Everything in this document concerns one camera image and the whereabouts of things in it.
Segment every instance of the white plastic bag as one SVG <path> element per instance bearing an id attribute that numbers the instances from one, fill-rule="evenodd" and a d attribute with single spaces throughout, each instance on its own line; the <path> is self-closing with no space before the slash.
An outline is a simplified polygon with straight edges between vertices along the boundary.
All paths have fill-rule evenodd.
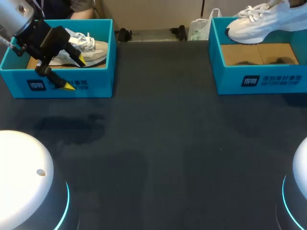
<path id="1" fill-rule="evenodd" d="M 218 18 L 222 16 L 220 9 L 214 8 L 210 13 L 209 19 L 199 18 L 191 22 L 190 29 L 189 29 L 189 41 L 209 39 L 211 20 L 212 20 L 214 11 L 218 11 L 217 13 Z"/>

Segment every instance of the wall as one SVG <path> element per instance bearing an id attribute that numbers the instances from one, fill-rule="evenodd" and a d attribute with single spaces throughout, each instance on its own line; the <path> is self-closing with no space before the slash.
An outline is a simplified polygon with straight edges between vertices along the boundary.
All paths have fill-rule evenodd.
<path id="1" fill-rule="evenodd" d="M 232 16 L 247 5 L 256 6 L 263 0 L 206 0 L 204 17 L 213 8 L 220 8 L 224 16 Z M 101 17 L 113 18 L 115 29 L 169 29 L 190 22 L 201 15 L 202 0 L 96 0 Z"/>

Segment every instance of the shoe box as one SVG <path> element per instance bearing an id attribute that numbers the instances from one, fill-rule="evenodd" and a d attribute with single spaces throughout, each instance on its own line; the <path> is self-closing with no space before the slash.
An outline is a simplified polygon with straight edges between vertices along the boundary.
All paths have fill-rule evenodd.
<path id="1" fill-rule="evenodd" d="M 219 94 L 307 92 L 307 30 L 274 31 L 256 45 L 230 40 L 236 17 L 213 18 L 209 56 Z"/>
<path id="2" fill-rule="evenodd" d="M 74 91 L 56 89 L 46 77 L 35 72 L 37 60 L 27 53 L 18 57 L 8 49 L 0 65 L 0 75 L 14 98 L 103 98 L 111 97 L 116 64 L 116 39 L 112 20 L 46 20 L 51 27 L 63 26 L 90 33 L 97 41 L 108 42 L 106 63 L 94 68 L 52 66 Z"/>

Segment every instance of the box label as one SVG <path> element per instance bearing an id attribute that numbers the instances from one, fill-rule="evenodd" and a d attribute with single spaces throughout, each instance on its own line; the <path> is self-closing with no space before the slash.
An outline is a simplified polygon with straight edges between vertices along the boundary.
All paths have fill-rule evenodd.
<path id="1" fill-rule="evenodd" d="M 301 75 L 264 76 L 261 82 L 261 86 L 297 85 L 301 81 L 301 79 Z"/>
<path id="2" fill-rule="evenodd" d="M 46 91 L 43 80 L 27 80 L 27 82 L 32 91 Z"/>
<path id="3" fill-rule="evenodd" d="M 67 82 L 74 87 L 75 90 L 88 90 L 87 80 L 68 80 Z M 58 90 L 51 81 L 48 81 L 48 85 L 51 90 Z"/>
<path id="4" fill-rule="evenodd" d="M 242 87 L 256 86 L 259 81 L 259 75 L 246 75 L 242 81 Z"/>

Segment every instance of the black cable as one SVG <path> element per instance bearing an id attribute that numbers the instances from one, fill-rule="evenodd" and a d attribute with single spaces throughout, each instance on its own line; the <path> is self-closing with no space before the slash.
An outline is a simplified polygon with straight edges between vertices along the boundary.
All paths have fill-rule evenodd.
<path id="1" fill-rule="evenodd" d="M 202 0 L 202 6 L 201 6 L 201 18 L 203 16 L 203 8 L 205 8 L 205 0 Z"/>

